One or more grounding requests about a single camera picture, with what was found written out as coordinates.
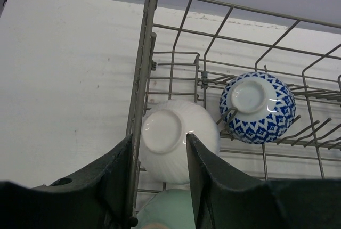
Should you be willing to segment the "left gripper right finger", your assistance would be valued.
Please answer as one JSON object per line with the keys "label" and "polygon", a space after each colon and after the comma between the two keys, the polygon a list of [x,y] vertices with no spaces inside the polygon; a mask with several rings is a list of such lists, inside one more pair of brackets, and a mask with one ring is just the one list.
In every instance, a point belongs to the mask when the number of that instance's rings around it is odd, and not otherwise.
{"label": "left gripper right finger", "polygon": [[186,136],[196,228],[340,228],[339,179],[262,181]]}

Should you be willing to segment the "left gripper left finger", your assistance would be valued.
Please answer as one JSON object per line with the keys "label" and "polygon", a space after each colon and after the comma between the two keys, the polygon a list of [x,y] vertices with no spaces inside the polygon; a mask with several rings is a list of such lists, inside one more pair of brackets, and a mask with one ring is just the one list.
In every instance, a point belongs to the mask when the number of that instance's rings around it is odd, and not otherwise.
{"label": "left gripper left finger", "polygon": [[1,228],[124,228],[132,136],[51,185],[26,188],[1,182]]}

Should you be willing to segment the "blue zigzag ceramic bowl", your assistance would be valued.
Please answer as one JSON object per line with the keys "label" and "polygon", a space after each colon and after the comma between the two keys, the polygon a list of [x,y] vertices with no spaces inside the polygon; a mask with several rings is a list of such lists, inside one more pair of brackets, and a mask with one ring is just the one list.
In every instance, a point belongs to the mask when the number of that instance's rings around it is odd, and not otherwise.
{"label": "blue zigzag ceramic bowl", "polygon": [[224,87],[219,111],[233,138],[248,144],[265,144],[277,140],[293,124],[296,101],[279,78],[248,72]]}

